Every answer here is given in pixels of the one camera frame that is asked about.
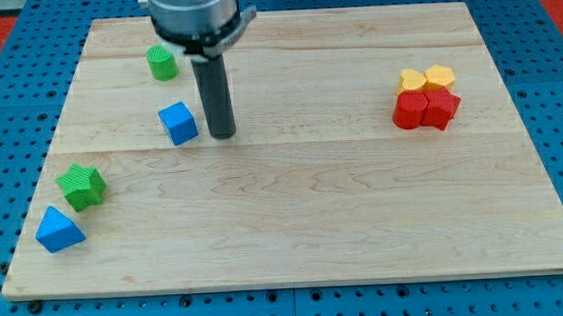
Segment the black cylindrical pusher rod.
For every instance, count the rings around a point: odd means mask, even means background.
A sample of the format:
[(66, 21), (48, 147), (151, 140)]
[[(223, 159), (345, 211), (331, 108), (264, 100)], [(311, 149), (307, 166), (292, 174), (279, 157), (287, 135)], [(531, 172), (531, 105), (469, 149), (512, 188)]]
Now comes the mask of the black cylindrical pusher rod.
[(226, 140), (236, 126), (223, 57), (192, 61), (192, 67), (208, 130), (215, 139)]

